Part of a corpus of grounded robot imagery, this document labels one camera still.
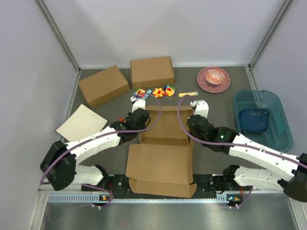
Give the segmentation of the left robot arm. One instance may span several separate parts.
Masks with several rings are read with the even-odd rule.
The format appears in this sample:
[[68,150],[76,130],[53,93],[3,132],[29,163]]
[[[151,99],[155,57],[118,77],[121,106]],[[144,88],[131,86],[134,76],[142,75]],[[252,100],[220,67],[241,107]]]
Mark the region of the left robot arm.
[[116,121],[91,137],[68,143],[56,141],[41,162],[40,169],[56,191],[71,184],[89,184],[104,190],[109,183],[105,169],[100,165],[83,166],[80,163],[133,140],[138,135],[136,131],[146,129],[150,121],[149,112],[138,108],[123,121]]

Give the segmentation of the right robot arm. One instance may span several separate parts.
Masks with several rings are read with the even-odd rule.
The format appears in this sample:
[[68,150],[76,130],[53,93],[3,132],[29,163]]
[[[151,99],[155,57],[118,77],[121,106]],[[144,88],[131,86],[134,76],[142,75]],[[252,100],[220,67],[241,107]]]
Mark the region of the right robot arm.
[[299,202],[307,201],[307,155],[289,155],[256,143],[227,127],[214,127],[208,119],[191,115],[187,119],[191,138],[215,152],[245,159],[260,166],[249,169],[231,165],[224,171],[224,184],[255,186],[281,191]]

